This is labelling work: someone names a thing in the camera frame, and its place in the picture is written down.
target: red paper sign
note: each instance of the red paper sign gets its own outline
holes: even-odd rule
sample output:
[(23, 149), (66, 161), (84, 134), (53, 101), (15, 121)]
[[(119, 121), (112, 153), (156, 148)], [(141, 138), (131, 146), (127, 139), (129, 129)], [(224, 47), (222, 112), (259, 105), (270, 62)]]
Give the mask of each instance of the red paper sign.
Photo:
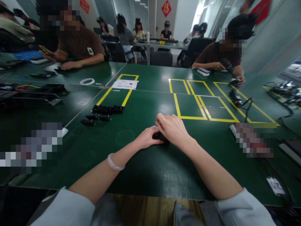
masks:
[(90, 6), (85, 0), (81, 0), (79, 5), (89, 14)]
[(170, 6), (169, 1), (167, 0), (162, 7), (164, 16), (167, 17), (171, 10), (172, 10), (172, 7)]
[(260, 24), (269, 15), (271, 0), (262, 0), (257, 6), (252, 10), (251, 13), (256, 13), (258, 15), (256, 25)]

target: green workbench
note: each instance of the green workbench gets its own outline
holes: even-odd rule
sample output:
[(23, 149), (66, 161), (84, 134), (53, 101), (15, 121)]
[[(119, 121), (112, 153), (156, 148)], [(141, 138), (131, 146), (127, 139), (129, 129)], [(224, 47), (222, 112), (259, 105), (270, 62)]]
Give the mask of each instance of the green workbench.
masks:
[[(18, 82), (29, 72), (40, 70), (41, 65), (25, 65), (14, 72), (0, 76), (8, 82)], [(85, 78), (111, 86), (116, 79), (138, 80), (136, 90), (99, 89), (79, 85)], [(25, 106), (13, 114), (0, 113), (3, 133), (2, 147), (10, 151), (11, 145), (20, 144), (21, 137), (30, 137), (31, 130), (41, 122), (62, 122), (69, 132), (57, 151), (48, 153), (42, 167), (31, 168), (33, 174), (21, 175), (13, 186), (60, 189), (72, 185), (83, 174), (106, 159), (108, 154), (133, 141), (146, 127), (154, 125), (156, 115), (176, 114), (183, 118), (188, 133), (212, 155), (238, 182), (265, 205), (280, 206), (266, 181), (271, 176), (254, 158), (247, 158), (229, 129), (233, 122), (244, 122), (240, 113), (225, 97), (231, 87), (231, 75), (215, 73), (203, 77), (191, 69), (157, 67), (105, 62), (47, 80), (27, 77), (25, 83), (63, 83), (69, 94), (56, 106)], [(246, 74), (246, 83), (239, 88), (241, 96), (253, 97), (249, 112), (251, 122), (275, 122), (288, 112), (273, 100), (262, 87), (266, 82), (278, 82), (274, 76)], [(80, 123), (95, 104), (124, 105), (122, 115), (112, 115), (110, 122), (98, 121), (94, 127)], [(301, 110), (285, 119), (287, 125), (301, 134)], [(282, 126), (275, 130), (279, 139), (294, 137)], [(297, 175), (301, 169), (278, 148), (277, 161), (288, 165)], [(294, 196), (294, 206), (301, 207), (300, 184), (274, 159), (270, 159)], [(1, 169), (1, 183), (12, 169)], [(199, 177), (190, 159), (170, 144), (152, 146), (139, 151), (120, 172), (108, 192), (158, 197), (176, 197), (195, 200), (213, 200), (214, 197)]]

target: red diamond sign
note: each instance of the red diamond sign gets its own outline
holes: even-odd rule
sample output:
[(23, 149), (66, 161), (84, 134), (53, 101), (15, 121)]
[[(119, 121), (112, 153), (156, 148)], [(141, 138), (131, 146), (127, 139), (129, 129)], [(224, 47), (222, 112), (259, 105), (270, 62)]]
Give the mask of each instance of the red diamond sign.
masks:
[(170, 6), (169, 1), (167, 0), (162, 7), (164, 16), (167, 17), (171, 10), (172, 10), (172, 7)]

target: white bottle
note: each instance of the white bottle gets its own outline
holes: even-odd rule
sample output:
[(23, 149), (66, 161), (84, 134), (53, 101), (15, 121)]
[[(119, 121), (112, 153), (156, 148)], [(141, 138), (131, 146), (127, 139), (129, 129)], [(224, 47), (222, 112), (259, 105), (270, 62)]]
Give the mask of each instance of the white bottle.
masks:
[(146, 40), (147, 40), (147, 43), (150, 42), (150, 32), (149, 31), (147, 31), (147, 33), (146, 33)]

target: brown t-shirt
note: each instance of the brown t-shirt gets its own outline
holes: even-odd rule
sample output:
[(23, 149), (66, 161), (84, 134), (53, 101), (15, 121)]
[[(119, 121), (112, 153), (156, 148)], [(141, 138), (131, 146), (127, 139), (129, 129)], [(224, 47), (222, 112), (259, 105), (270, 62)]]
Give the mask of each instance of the brown t-shirt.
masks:
[(77, 35), (59, 36), (58, 49), (72, 54), (77, 60), (84, 60), (99, 53), (106, 55), (96, 33), (83, 25), (80, 26)]
[(232, 66), (238, 66), (241, 62), (240, 48), (235, 48), (232, 52), (220, 51), (219, 42), (213, 42), (208, 45), (199, 57), (195, 60), (195, 63), (212, 63), (220, 62), (222, 58), (227, 58), (231, 62)]

